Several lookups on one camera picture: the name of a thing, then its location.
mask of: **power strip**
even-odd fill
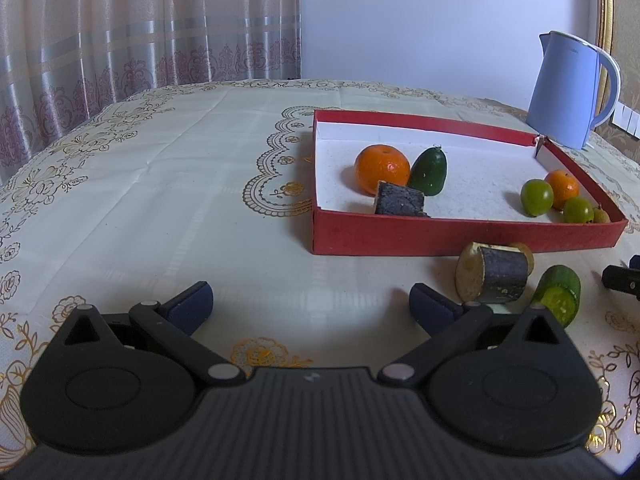
[[[623,105],[620,101],[616,103],[611,122],[628,134],[640,139],[640,114]]]

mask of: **wall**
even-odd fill
[[[380,80],[524,109],[542,62],[538,35],[557,29],[595,37],[590,0],[302,0],[301,6],[302,77]]]
[[[640,0],[613,0],[611,55],[620,65],[620,101],[640,111]],[[640,142],[607,121],[596,132],[636,162],[640,162]]]

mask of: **tablecloth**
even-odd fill
[[[109,106],[0,189],[0,468],[34,446],[20,388],[81,303],[125,312],[207,280],[214,313],[194,338],[247,372],[368,365],[375,373],[424,341],[408,291],[425,282],[456,300],[455,258],[310,253],[315,108],[531,131],[521,110],[494,101],[332,80],[167,87]],[[600,273],[640,253],[640,168],[595,134],[590,145],[568,151],[628,227],[612,249],[538,254],[529,283],[555,263],[581,276],[568,333],[603,395],[588,449],[622,471],[640,452],[640,318],[637,300],[605,290]]]

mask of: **tangerine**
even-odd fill
[[[377,193],[380,180],[406,186],[411,172],[402,152],[386,144],[367,146],[358,154],[353,169],[358,185],[370,195]]]
[[[564,203],[580,194],[580,184],[571,173],[565,170],[553,170],[545,180],[554,190],[554,208],[562,210]]]

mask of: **blue kettle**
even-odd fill
[[[531,97],[527,124],[538,133],[580,150],[590,130],[606,121],[620,97],[620,67],[600,47],[552,30],[540,34],[544,58]],[[609,74],[609,101],[594,117],[600,65]]]

